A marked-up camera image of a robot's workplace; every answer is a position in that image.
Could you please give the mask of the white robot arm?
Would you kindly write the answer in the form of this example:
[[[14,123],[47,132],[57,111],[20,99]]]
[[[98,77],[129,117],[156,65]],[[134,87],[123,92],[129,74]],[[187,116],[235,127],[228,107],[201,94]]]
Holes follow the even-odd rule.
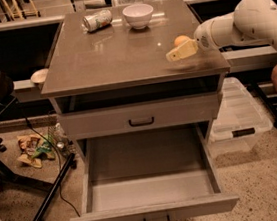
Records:
[[[201,23],[194,36],[185,36],[166,58],[176,62],[201,49],[266,44],[277,51],[277,4],[273,0],[241,0],[233,12]]]

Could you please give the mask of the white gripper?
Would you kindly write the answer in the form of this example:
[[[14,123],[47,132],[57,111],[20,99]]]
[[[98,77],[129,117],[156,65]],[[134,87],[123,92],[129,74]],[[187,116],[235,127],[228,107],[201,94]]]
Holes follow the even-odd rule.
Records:
[[[201,23],[194,31],[194,40],[185,40],[176,48],[169,51],[166,55],[168,61],[176,62],[187,57],[193,56],[198,52],[198,47],[204,51],[217,50],[219,46],[212,38],[211,28],[213,26],[213,20],[207,20]]]

